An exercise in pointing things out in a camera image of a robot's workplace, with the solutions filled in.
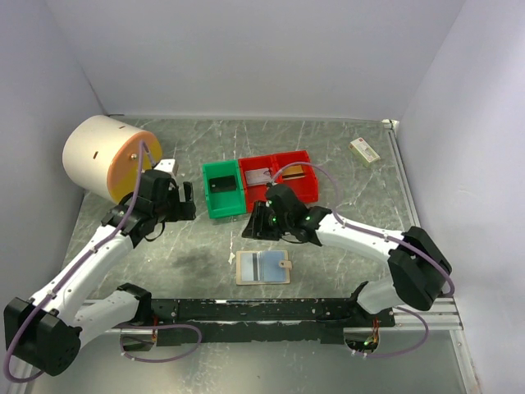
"small box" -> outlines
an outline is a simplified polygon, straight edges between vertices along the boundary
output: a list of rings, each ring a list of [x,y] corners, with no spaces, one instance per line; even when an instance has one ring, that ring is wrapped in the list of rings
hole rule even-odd
[[[365,167],[370,167],[371,163],[380,159],[377,152],[362,138],[350,142],[349,149]]]

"gray tabletop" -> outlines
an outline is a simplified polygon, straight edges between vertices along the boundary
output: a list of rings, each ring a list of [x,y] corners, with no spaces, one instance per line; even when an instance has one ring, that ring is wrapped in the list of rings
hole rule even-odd
[[[378,121],[205,121],[122,119],[152,131],[164,158],[176,157],[178,182],[191,181],[197,218],[168,223],[162,236],[143,242],[105,277],[91,298],[111,294],[131,282],[156,298],[304,298],[344,297],[366,280],[385,275],[385,267],[354,253],[284,241],[253,241],[240,234],[249,215],[212,220],[203,189],[204,163],[306,149],[312,163],[322,165],[339,183],[338,204],[347,218],[392,230],[410,226],[391,142]],[[349,142],[363,137],[381,156],[365,168],[349,151]],[[319,205],[333,207],[334,190],[318,174]],[[82,203],[65,263],[94,234],[112,203],[87,194]],[[239,250],[288,250],[294,268],[286,285],[237,286],[235,261]]]

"red tray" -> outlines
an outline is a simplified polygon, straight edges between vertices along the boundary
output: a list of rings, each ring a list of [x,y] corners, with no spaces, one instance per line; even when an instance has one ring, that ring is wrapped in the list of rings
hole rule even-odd
[[[273,155],[276,160],[277,171],[283,168],[286,164],[293,162],[307,162],[310,163],[310,157],[306,150],[296,150],[294,152],[276,153]],[[304,203],[315,203],[319,200],[319,184],[313,168],[310,166],[303,166],[304,177],[284,180],[284,183],[291,187],[297,194],[297,197]],[[282,183],[282,177],[277,178],[278,183]]]
[[[253,211],[255,201],[266,201],[266,197],[264,197],[267,190],[266,185],[248,186],[246,184],[246,176],[244,173],[251,170],[258,170],[259,168],[270,168],[272,176],[277,172],[275,160],[271,155],[239,159],[240,176],[243,180],[244,197],[246,198],[246,212]]]
[[[276,153],[267,156],[257,156],[254,158],[240,158],[239,169],[243,181],[244,197],[246,199],[246,212],[253,211],[253,205],[256,201],[266,201],[264,194],[266,193],[266,185],[248,186],[246,184],[246,176],[244,173],[250,170],[257,170],[259,168],[270,168],[270,173],[273,175],[280,168],[286,164],[293,162],[307,162],[310,163],[310,157],[306,150],[298,150],[294,152]],[[319,187],[317,184],[317,177],[313,169],[309,166],[303,166],[304,177],[297,179],[290,179],[284,181],[293,191],[297,197],[304,203],[315,203],[319,200]],[[278,183],[282,183],[282,177],[277,178]]]

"card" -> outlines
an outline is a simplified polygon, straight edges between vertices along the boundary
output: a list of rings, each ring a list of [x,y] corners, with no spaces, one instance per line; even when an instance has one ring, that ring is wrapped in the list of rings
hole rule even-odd
[[[300,164],[286,168],[282,172],[282,179],[297,179],[304,176],[303,166]]]
[[[286,250],[237,252],[237,284],[290,283],[291,267]]]
[[[208,182],[212,193],[237,190],[237,184],[233,175],[219,176],[218,178],[210,179]]]
[[[244,172],[247,186],[266,185],[272,181],[270,168],[259,168],[258,170],[249,170]]]

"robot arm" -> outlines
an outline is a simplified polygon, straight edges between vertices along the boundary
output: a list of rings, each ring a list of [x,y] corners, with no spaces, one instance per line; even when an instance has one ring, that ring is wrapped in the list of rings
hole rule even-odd
[[[377,314],[403,304],[429,310],[442,294],[443,275],[420,256],[389,241],[393,237],[418,248],[450,274],[448,261],[423,229],[411,227],[407,232],[391,231],[343,218],[350,225],[350,228],[344,227],[330,209],[306,207],[284,184],[269,187],[266,197],[267,203],[256,203],[243,237],[278,241],[284,234],[291,234],[303,243],[340,247],[388,267],[386,277],[365,282],[354,292],[360,313]],[[382,234],[383,238],[372,233]]]
[[[31,321],[15,348],[14,355],[42,371],[56,376],[75,359],[79,350],[98,335],[119,323],[141,324],[151,317],[151,293],[126,283],[105,300],[82,308],[91,291],[109,270],[131,252],[157,224],[194,220],[193,189],[184,182],[185,201],[180,201],[175,183],[175,160],[161,161],[161,170],[147,170],[141,176],[139,197],[133,212],[119,233],[95,250],[101,240],[112,234],[127,210],[126,196],[102,220],[93,238],[49,284],[29,300],[15,298],[4,310],[6,344],[9,346],[27,316],[48,296],[52,299]],[[67,280],[57,294],[56,283],[71,272],[85,253],[93,253]]]

